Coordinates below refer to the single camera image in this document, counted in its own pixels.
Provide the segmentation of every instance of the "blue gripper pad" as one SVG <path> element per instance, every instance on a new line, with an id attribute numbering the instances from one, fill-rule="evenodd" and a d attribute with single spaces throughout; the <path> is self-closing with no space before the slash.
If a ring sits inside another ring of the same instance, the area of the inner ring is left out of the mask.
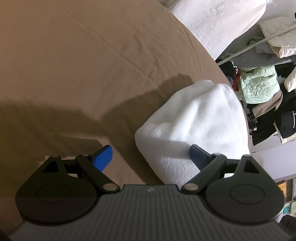
<path id="1" fill-rule="evenodd" d="M 196 144 L 190 147 L 189 156 L 191 161 L 197 166 L 200 171 L 213 160 L 213 156 L 211 154 L 207 153 Z"/>
<path id="2" fill-rule="evenodd" d="M 113 157 L 113 150 L 110 145 L 105 145 L 96 153 L 91 155 L 92 164 L 99 170 L 103 171 Z"/>

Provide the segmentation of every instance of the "white towel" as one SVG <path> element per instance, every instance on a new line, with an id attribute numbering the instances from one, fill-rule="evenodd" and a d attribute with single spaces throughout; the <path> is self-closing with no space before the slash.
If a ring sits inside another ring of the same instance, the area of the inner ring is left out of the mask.
<path id="1" fill-rule="evenodd" d="M 199 173 L 189 157 L 192 144 L 231 159 L 249 154 L 239 100 L 230 87 L 210 80 L 177 91 L 137 130 L 135 142 L 156 175 L 179 187 Z"/>

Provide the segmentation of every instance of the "bed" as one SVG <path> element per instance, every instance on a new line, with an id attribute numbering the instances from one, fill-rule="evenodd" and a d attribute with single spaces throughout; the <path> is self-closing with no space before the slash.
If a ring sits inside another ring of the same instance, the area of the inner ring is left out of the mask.
<path id="1" fill-rule="evenodd" d="M 14 195 L 46 157 L 110 144 L 104 173 L 159 184 L 136 130 L 177 90 L 227 79 L 156 0 L 0 3 L 0 229 L 21 223 Z"/>

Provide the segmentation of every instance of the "light green jacket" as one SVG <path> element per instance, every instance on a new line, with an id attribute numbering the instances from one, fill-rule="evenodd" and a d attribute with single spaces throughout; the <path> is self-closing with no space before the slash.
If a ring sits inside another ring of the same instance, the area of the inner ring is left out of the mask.
<path id="1" fill-rule="evenodd" d="M 242 75 L 236 94 L 240 100 L 248 104 L 264 103 L 280 90 L 274 66 L 239 69 Z"/>

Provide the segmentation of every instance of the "brown bed sheet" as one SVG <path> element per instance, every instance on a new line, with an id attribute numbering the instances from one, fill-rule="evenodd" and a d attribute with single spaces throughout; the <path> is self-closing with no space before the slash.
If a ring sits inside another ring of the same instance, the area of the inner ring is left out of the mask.
<path id="1" fill-rule="evenodd" d="M 0 1 L 0 229 L 46 156 L 114 150 L 119 185 L 157 184 L 135 131 L 177 90 L 227 79 L 156 0 Z"/>

